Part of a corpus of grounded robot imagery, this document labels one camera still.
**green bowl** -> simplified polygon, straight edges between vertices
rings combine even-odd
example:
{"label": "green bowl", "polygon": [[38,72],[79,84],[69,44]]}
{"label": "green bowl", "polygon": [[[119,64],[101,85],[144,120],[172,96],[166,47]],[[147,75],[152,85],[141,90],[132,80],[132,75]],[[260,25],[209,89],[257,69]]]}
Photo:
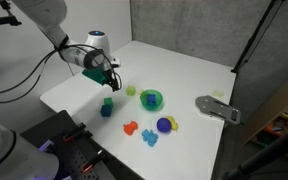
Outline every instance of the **green bowl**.
{"label": "green bowl", "polygon": [[[154,94],[156,96],[156,104],[154,106],[149,106],[147,104],[147,95],[148,94]],[[154,111],[154,110],[157,110],[158,107],[160,107],[160,105],[162,104],[163,95],[159,91],[156,91],[156,90],[153,90],[153,89],[149,89],[149,90],[146,90],[146,91],[142,92],[142,94],[140,96],[140,99],[141,99],[142,105],[144,106],[144,108],[146,110]]]}

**purple ball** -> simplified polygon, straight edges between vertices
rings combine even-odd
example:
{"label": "purple ball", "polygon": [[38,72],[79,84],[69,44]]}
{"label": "purple ball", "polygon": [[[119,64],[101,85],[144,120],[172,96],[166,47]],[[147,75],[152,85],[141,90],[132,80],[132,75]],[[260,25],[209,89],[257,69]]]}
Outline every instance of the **purple ball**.
{"label": "purple ball", "polygon": [[167,133],[171,130],[171,122],[166,118],[161,118],[157,121],[157,129],[160,132]]}

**orange toy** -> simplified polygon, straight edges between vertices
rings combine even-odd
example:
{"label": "orange toy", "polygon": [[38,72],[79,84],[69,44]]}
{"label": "orange toy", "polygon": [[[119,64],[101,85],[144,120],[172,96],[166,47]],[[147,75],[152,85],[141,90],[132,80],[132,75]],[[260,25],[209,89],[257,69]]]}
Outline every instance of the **orange toy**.
{"label": "orange toy", "polygon": [[137,128],[138,126],[135,121],[131,121],[130,124],[124,124],[124,132],[129,136],[131,136]]}

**white table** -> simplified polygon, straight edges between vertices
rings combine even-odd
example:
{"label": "white table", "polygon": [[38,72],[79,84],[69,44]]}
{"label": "white table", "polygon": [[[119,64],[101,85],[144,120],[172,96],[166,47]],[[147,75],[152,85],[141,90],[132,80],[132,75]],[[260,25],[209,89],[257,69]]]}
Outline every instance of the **white table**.
{"label": "white table", "polygon": [[[231,68],[136,41],[113,56],[122,62],[117,71],[123,80],[122,90],[112,93],[110,87],[78,74],[43,94],[41,100],[56,112],[67,110],[76,123],[84,122],[95,141],[144,179],[210,179],[224,122],[201,115],[194,100],[217,90],[224,94],[221,100],[228,103],[235,81]],[[138,93],[126,96],[128,85],[136,86],[137,92],[159,90],[164,108],[146,111]],[[110,118],[100,115],[105,97],[114,101]],[[176,119],[177,132],[157,131],[157,120],[166,115]],[[132,120],[139,129],[128,136],[123,124]],[[154,147],[143,141],[145,129],[158,133]]]}

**white wall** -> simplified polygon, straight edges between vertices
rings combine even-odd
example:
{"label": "white wall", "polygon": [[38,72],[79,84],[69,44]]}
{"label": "white wall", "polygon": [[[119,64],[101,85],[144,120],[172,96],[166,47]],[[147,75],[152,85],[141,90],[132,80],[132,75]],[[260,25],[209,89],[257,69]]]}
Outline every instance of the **white wall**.
{"label": "white wall", "polygon": [[[66,0],[66,3],[68,14],[62,27],[74,41],[84,43],[90,30],[104,31],[108,35],[112,52],[131,41],[128,0]],[[0,26],[0,90],[24,79],[37,62],[53,50],[53,45],[35,24],[14,5],[12,12],[23,25]],[[6,13],[0,8],[0,16],[5,15]],[[72,67],[75,73],[81,71],[74,65]],[[26,92],[37,74],[11,93],[0,95],[0,100],[12,99]],[[7,128],[22,132],[46,119],[53,114],[53,111],[48,109],[39,97],[69,77],[71,73],[67,64],[60,60],[58,55],[53,56],[44,70],[40,83],[27,97],[17,102],[0,104],[0,123]]]}

